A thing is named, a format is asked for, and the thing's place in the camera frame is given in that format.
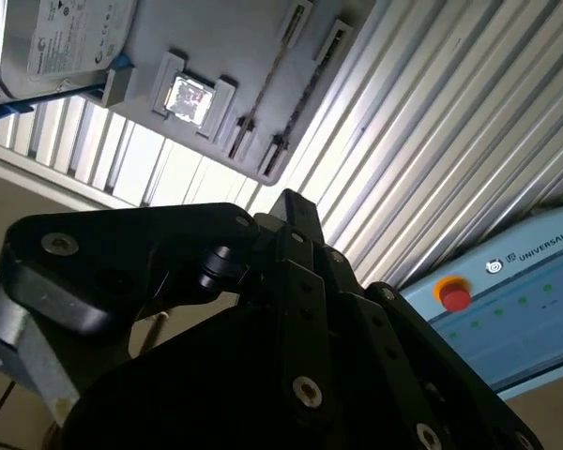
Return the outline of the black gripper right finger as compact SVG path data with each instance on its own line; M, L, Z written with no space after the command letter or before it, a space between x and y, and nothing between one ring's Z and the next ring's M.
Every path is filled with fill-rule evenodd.
M533 431L393 288L362 288L323 237L313 202L296 196L296 225L314 242L328 324L347 362L345 416L355 447L540 449Z

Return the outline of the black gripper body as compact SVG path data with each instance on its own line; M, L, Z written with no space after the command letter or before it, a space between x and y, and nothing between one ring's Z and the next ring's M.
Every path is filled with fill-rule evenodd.
M323 307L231 307L100 378L65 449L400 449L360 333Z

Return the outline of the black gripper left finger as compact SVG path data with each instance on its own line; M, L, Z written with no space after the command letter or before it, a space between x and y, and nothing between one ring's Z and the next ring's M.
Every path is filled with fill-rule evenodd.
M0 253L0 371L63 422L129 360L136 321L233 292L273 322L274 384L296 409L325 409L323 245L315 205L288 189L263 222L228 202L23 218Z

